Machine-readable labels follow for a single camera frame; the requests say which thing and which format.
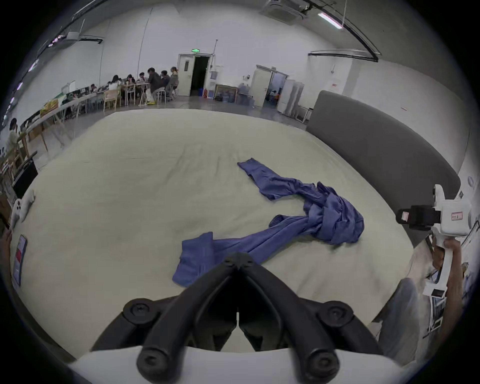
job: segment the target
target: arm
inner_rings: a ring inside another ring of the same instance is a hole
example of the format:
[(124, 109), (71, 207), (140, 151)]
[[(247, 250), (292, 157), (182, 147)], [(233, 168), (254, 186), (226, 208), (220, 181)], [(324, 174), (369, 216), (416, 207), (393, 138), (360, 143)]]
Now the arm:
[[(447, 282), (446, 304), (443, 314), (442, 327), (438, 337), (434, 343), (434, 350), (436, 350), (447, 338), (454, 329), (458, 319), (462, 314), (462, 248), (460, 242), (455, 239), (447, 239), (444, 242), (446, 248), (451, 248), (453, 251), (452, 268)], [(443, 252), (435, 246), (433, 254), (433, 266), (437, 269), (441, 268), (443, 264)]]

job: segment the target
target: crumpled fabric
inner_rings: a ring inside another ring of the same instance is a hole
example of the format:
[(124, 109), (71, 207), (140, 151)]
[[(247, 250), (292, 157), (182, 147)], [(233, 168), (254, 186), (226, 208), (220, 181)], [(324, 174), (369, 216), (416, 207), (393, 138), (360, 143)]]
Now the crumpled fabric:
[(276, 215), (267, 229), (240, 239), (213, 240), (213, 232), (206, 232), (182, 241), (174, 282), (189, 286), (233, 252), (246, 252), (260, 264), (300, 235), (312, 235), (334, 245), (358, 241), (364, 229), (363, 216), (333, 188), (281, 177), (253, 158), (238, 165), (271, 201), (293, 194), (302, 196), (305, 216)]

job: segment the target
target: long table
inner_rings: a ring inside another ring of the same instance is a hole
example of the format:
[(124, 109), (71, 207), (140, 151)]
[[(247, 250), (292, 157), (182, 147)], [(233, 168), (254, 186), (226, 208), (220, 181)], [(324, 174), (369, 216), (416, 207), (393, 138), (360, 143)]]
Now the long table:
[[(52, 111), (50, 111), (49, 113), (47, 113), (46, 115), (42, 116), (41, 118), (39, 118), (37, 121), (33, 122), (25, 131), (25, 135), (23, 136), (22, 138), (22, 143), (24, 144), (24, 147), (26, 148), (26, 140), (25, 140), (25, 137), (26, 137), (26, 134), (28, 134), (29, 132), (31, 132), (34, 128), (36, 128), (37, 126), (39, 126), (40, 124), (42, 123), (46, 123), (48, 125), (48, 127), (50, 127), (50, 124), (48, 123), (48, 120), (53, 117), (53, 119), (55, 120), (56, 123), (58, 123), (62, 130), (65, 131), (65, 133), (67, 134), (67, 136), (72, 139), (68, 133), (67, 133), (67, 130), (65, 129), (65, 124), (63, 123), (63, 116), (59, 116), (59, 114), (61, 112), (63, 112), (64, 110), (66, 110), (67, 108), (71, 108), (71, 107), (74, 107), (74, 106), (80, 106), (80, 103), (83, 103), (93, 97), (97, 97), (98, 95), (102, 94), (103, 91), (100, 91), (100, 92), (95, 92), (95, 93), (91, 93), (89, 95), (85, 95), (85, 96), (82, 96), (82, 97), (79, 97), (77, 99), (74, 99), (72, 101), (69, 101), (68, 103), (66, 104), (63, 104), (55, 109), (53, 109)], [(77, 108), (77, 113), (75, 115), (75, 124), (76, 124), (76, 121), (78, 119), (78, 114), (79, 114), (79, 111), (80, 111), (80, 108)], [(57, 136), (57, 134), (55, 133), (54, 130), (52, 130), (52, 133), (53, 135), (55, 136), (55, 138), (60, 142), (60, 144), (63, 146), (64, 143), (63, 141), (61, 140), (61, 138), (59, 136)], [(43, 137), (43, 132), (40, 132), (40, 135), (42, 136), (42, 141), (43, 141), (43, 145), (45, 146), (45, 149), (47, 150), (48, 152), (48, 148), (47, 148), (47, 144), (45, 143), (45, 138)], [(75, 125), (73, 126), (73, 137), (75, 137)]]

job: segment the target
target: doorway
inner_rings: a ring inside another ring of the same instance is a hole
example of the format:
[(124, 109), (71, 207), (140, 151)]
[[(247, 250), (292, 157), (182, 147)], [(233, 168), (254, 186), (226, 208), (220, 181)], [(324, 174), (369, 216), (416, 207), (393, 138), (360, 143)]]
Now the doorway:
[(275, 108), (278, 102), (276, 95), (282, 93), (287, 77), (288, 75), (275, 69), (257, 65), (249, 92), (253, 98), (253, 105)]
[(198, 96), (199, 89), (204, 88), (211, 57), (212, 55), (179, 55), (179, 96)]
[(286, 79), (287, 75), (280, 72), (274, 72), (272, 79), (270, 80), (270, 84), (268, 85), (268, 90), (263, 105), (264, 107), (276, 108)]
[(205, 76), (208, 70), (208, 61), (210, 57), (208, 56), (197, 56), (195, 57), (195, 64), (193, 65), (193, 74), (192, 74), (192, 85), (190, 87), (190, 96), (202, 96)]

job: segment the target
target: seated person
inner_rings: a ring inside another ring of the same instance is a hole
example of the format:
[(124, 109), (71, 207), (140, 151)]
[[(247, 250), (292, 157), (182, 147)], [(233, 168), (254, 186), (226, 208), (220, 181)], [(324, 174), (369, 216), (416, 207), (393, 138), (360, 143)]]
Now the seated person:
[(161, 87), (162, 85), (162, 79), (160, 78), (160, 75), (155, 72), (155, 68), (150, 67), (148, 69), (148, 82), (150, 83), (150, 88), (145, 91), (145, 94), (147, 96), (147, 104), (152, 105), (155, 104), (155, 100), (153, 98), (153, 94), (155, 91)]
[(168, 72), (163, 70), (160, 77), (163, 80), (163, 83), (165, 84), (163, 86), (166, 87), (168, 85), (168, 83), (170, 82), (170, 76), (168, 75)]
[(109, 89), (110, 91), (115, 90), (115, 89), (119, 89), (119, 88), (120, 88), (120, 85), (121, 85), (121, 80), (120, 80), (120, 78), (118, 77), (118, 75), (115, 75), (115, 76), (113, 76), (112, 81), (109, 82), (109, 84), (108, 84), (108, 89)]

